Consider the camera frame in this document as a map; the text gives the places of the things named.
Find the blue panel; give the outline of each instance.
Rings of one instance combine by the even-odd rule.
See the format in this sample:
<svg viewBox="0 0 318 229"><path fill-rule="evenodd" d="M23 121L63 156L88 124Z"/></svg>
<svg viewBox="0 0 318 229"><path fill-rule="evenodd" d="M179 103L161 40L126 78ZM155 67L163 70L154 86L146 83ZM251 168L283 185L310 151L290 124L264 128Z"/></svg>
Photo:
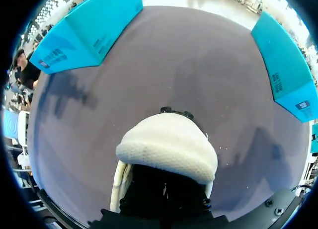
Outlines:
<svg viewBox="0 0 318 229"><path fill-rule="evenodd" d="M5 110L2 116L3 135L10 139L18 139L18 113Z"/></svg>
<svg viewBox="0 0 318 229"><path fill-rule="evenodd" d="M275 101L301 122L318 118L318 95L315 85L311 82Z"/></svg>
<svg viewBox="0 0 318 229"><path fill-rule="evenodd" d="M86 0L49 31L30 61L47 74L98 66L142 9L142 0Z"/></svg>
<svg viewBox="0 0 318 229"><path fill-rule="evenodd" d="M318 153L318 124L313 125L313 140L311 153Z"/></svg>
<svg viewBox="0 0 318 229"><path fill-rule="evenodd" d="M251 34L264 59L274 100L302 122L318 118L313 76L294 40L266 12Z"/></svg>

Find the white cushion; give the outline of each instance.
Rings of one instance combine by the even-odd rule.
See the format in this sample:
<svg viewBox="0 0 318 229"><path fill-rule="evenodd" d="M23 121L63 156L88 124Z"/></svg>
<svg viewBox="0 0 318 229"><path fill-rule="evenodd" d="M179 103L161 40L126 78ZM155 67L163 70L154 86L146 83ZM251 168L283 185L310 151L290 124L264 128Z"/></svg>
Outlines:
<svg viewBox="0 0 318 229"><path fill-rule="evenodd" d="M146 118L128 131L116 148L120 161L188 176L209 184L218 167L214 148L188 118L162 113Z"/></svg>

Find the gray carpet floor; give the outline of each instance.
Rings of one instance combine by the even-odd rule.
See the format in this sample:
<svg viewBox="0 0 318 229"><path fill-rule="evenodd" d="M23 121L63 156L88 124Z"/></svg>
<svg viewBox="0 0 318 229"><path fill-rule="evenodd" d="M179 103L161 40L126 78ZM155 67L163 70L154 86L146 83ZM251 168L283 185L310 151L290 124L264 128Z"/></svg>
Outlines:
<svg viewBox="0 0 318 229"><path fill-rule="evenodd" d="M250 31L163 6L145 7L101 66L40 76L28 133L38 184L80 222L100 219L116 146L167 105L191 112L216 149L214 216L234 220L298 184L309 127L273 101Z"/></svg>

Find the black cable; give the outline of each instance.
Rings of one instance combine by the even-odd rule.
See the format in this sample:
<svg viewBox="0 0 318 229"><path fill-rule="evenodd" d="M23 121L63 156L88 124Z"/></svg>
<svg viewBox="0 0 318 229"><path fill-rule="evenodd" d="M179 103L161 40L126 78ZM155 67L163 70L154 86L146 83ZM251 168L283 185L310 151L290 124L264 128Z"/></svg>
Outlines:
<svg viewBox="0 0 318 229"><path fill-rule="evenodd" d="M296 186L296 187L293 187L290 191L293 192L293 191L295 191L295 190L297 190L297 189L299 189L299 188L309 188L310 190L312 190L312 186L303 184L303 185L298 185L298 186Z"/></svg>

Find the white floor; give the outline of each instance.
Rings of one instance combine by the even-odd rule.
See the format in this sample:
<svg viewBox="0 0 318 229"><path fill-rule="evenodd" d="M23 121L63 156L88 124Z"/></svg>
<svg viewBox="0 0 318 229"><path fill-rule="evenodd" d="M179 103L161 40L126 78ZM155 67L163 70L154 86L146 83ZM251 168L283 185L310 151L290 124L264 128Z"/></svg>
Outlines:
<svg viewBox="0 0 318 229"><path fill-rule="evenodd" d="M259 16L235 0L143 0L144 5L168 5L200 9L224 16L248 29L252 29Z"/></svg>

